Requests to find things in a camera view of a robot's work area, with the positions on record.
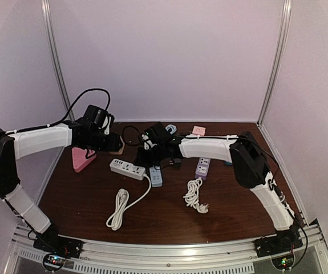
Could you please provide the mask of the light blue power strip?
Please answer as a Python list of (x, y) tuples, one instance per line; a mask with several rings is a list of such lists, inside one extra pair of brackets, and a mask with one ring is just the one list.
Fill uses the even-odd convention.
[(151, 186), (158, 188), (163, 186), (163, 177), (160, 166), (152, 166), (149, 168), (149, 175), (151, 180)]

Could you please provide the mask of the white power strip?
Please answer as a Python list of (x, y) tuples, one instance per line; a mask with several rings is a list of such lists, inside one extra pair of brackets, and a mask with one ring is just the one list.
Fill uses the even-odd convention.
[(145, 168), (141, 166), (135, 166), (132, 163), (120, 160), (113, 159), (110, 163), (110, 170), (117, 174), (133, 178), (136, 180), (143, 180), (144, 175), (146, 174)]

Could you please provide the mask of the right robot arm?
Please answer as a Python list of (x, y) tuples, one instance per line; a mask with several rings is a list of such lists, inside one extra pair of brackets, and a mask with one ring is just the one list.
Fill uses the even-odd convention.
[(285, 252), (295, 243), (292, 231), (299, 230), (295, 213), (276, 183), (265, 151), (250, 132), (226, 136), (144, 134), (143, 138), (134, 161), (137, 166), (156, 166), (168, 158), (208, 158), (231, 163), (237, 183), (255, 194), (276, 233), (281, 233), (274, 238), (274, 248)]

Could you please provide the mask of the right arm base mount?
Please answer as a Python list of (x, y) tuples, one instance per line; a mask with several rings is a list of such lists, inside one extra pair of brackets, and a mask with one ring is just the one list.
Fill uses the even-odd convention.
[(297, 229), (276, 231), (274, 236), (261, 237), (254, 242), (257, 257), (273, 256), (301, 248), (303, 241)]

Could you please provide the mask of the pink cube socket adapter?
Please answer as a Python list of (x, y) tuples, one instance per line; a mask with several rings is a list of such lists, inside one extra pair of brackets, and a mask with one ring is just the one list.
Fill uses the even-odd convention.
[(204, 136), (205, 132), (206, 132), (206, 128), (201, 126), (194, 126), (192, 130), (193, 135), (199, 135), (199, 136)]

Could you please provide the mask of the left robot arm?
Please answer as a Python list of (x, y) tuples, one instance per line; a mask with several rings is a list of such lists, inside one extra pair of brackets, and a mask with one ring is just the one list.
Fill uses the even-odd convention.
[(40, 241), (50, 253), (63, 249), (63, 240), (51, 231), (51, 220), (36, 205), (21, 182), (31, 175), (33, 168), (27, 163), (43, 163), (39, 154), (77, 147), (95, 152), (118, 152), (123, 147), (119, 134), (102, 128), (89, 129), (72, 121), (47, 124), (36, 128), (5, 131), (0, 128), (0, 198), (35, 232), (43, 233)]

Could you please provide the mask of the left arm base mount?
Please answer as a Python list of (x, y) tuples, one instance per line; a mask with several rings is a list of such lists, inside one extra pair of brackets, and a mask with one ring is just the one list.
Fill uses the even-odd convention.
[(70, 237), (59, 236), (56, 228), (48, 228), (38, 233), (33, 247), (42, 251), (57, 254), (67, 259), (80, 258), (83, 242)]

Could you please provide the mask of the pink triangular power strip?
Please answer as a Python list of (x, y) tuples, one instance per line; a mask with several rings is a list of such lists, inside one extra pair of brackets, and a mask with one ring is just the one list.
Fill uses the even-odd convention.
[(76, 173), (81, 172), (96, 158), (96, 152), (94, 150), (83, 150), (77, 147), (71, 149), (71, 154), (72, 166)]

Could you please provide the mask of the black plug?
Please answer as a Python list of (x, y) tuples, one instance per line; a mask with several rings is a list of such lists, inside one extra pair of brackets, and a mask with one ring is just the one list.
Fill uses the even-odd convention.
[(169, 167), (180, 168), (182, 165), (182, 159), (180, 158), (171, 158), (169, 161)]

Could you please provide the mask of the purple power strip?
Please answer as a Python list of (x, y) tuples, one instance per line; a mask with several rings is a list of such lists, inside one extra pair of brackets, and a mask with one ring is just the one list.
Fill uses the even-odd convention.
[(206, 180), (210, 166), (209, 158), (200, 158), (195, 171), (195, 179)]

